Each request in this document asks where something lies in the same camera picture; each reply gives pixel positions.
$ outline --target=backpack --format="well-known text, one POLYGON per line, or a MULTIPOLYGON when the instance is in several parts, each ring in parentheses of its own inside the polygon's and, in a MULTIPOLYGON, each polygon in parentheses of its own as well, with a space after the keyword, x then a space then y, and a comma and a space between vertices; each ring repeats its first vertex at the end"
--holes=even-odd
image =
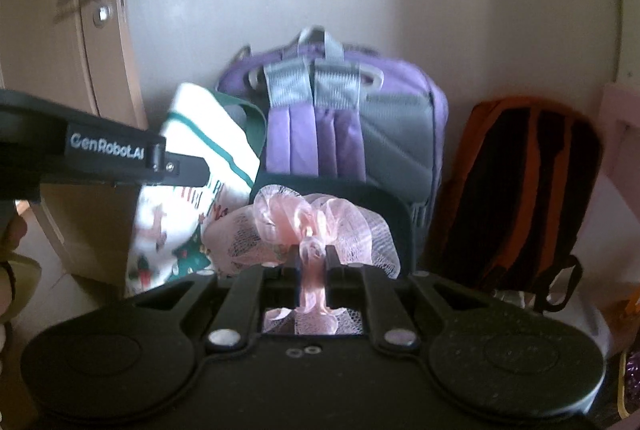
POLYGON ((426 267, 487 292, 536 295, 557 312, 582 276, 571 255, 600 167, 602 144, 587 117, 541 98, 474 108, 452 179, 443 186, 426 267), (564 301, 549 289, 573 268, 564 301))
POLYGON ((316 27, 289 46, 236 60, 217 88, 268 117, 267 172, 386 189, 411 209, 422 250, 440 185, 448 107, 418 67, 344 47, 316 27))

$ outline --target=screw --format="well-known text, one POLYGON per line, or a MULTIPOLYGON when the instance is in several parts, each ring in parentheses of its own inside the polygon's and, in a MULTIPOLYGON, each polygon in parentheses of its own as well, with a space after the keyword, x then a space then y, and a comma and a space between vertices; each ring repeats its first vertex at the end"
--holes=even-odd
POLYGON ((317 345, 311 345, 305 347, 305 354, 320 354, 322 352, 322 347, 317 345))
POLYGON ((411 347, 418 336, 408 329, 391 329, 385 333, 385 341, 396 347, 411 347))
POLYGON ((287 349, 285 354, 290 358, 302 358, 305 355, 302 349, 287 349))
POLYGON ((209 341, 219 347, 234 347, 241 339, 240 333, 233 329, 218 329, 209 333, 209 341))

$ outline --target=white tote bag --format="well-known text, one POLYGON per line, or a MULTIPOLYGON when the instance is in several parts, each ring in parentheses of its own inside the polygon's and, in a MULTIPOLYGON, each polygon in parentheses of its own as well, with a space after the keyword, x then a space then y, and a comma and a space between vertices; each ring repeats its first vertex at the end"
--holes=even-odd
POLYGON ((128 296, 190 273, 215 272, 200 234, 210 222, 248 204, 266 122, 250 103, 181 84, 161 134, 168 152, 203 157, 210 179, 203 188, 142 188, 127 259, 128 296), (241 111, 244 128, 225 107, 241 111))

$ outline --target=wooden door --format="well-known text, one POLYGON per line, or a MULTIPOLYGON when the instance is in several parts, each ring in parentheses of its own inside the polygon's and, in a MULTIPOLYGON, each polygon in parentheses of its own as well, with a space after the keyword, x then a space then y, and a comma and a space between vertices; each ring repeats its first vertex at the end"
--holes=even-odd
MULTIPOLYGON (((126 0, 0 0, 7 89, 146 128, 126 0)), ((122 283, 137 190, 43 185, 34 211, 69 272, 122 283)))

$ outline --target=tile floor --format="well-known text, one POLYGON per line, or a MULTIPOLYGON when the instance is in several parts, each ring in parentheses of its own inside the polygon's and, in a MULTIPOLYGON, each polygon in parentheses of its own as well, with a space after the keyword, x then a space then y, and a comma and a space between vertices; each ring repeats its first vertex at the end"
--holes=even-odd
POLYGON ((36 417, 20 379, 19 360, 27 342, 47 327, 93 311, 116 300, 118 295, 112 286, 66 273, 32 211, 23 217, 29 229, 17 253, 37 260, 42 266, 42 278, 31 302, 12 322, 11 336, 0 358, 2 430, 21 430, 36 417))

